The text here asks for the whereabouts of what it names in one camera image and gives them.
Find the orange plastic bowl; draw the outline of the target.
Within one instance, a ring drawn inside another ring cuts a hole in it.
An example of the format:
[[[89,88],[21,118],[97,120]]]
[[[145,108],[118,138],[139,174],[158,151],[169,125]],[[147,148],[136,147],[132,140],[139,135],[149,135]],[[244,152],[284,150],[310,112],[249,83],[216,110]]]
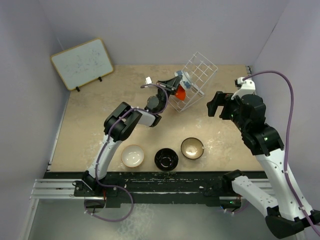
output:
[[[184,101],[186,98],[185,89],[181,85],[179,85],[174,96],[180,101]]]

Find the blue floral ceramic bowl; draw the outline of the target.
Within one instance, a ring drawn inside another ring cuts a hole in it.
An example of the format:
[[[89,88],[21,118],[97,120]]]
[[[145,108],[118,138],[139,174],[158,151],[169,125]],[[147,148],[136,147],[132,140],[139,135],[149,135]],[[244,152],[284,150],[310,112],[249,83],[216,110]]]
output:
[[[174,73],[174,76],[175,77],[182,76],[180,80],[180,85],[185,91],[189,90],[193,86],[192,78],[187,71],[183,71],[183,70],[176,71]]]

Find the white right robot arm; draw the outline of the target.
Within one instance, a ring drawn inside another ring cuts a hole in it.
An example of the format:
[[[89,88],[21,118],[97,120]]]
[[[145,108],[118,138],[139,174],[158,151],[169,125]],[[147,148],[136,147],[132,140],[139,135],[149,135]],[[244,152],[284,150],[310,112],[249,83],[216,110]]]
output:
[[[243,143],[262,166],[274,195],[256,186],[238,169],[223,176],[223,192],[244,197],[264,216],[267,227],[278,239],[316,227],[320,212],[306,201],[285,164],[284,144],[278,131],[266,123],[263,99],[254,94],[232,98],[231,93],[217,91],[206,106],[209,117],[214,117],[217,108],[222,107],[219,117],[235,124]]]

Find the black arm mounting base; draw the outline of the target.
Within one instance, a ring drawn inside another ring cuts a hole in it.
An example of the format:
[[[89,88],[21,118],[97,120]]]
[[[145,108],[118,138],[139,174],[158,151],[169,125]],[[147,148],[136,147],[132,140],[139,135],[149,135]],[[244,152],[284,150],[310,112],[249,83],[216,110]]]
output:
[[[185,204],[239,209],[244,197],[223,187],[224,171],[109,172],[96,193],[82,182],[82,172],[47,172],[44,179],[73,180],[74,197],[88,207],[121,204]]]

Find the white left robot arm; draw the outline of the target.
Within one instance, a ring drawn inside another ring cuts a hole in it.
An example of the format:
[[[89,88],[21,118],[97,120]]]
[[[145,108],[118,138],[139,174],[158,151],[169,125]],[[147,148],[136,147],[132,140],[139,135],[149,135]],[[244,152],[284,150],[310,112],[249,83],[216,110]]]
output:
[[[108,167],[122,142],[127,140],[137,125],[155,127],[162,119],[161,114],[169,103],[169,96],[174,96],[183,79],[178,75],[166,81],[152,83],[147,81],[142,89],[155,87],[157,93],[147,99],[144,108],[133,107],[122,102],[104,121],[102,146],[91,166],[83,173],[82,182],[91,196],[98,196],[103,191],[101,182],[107,175]]]

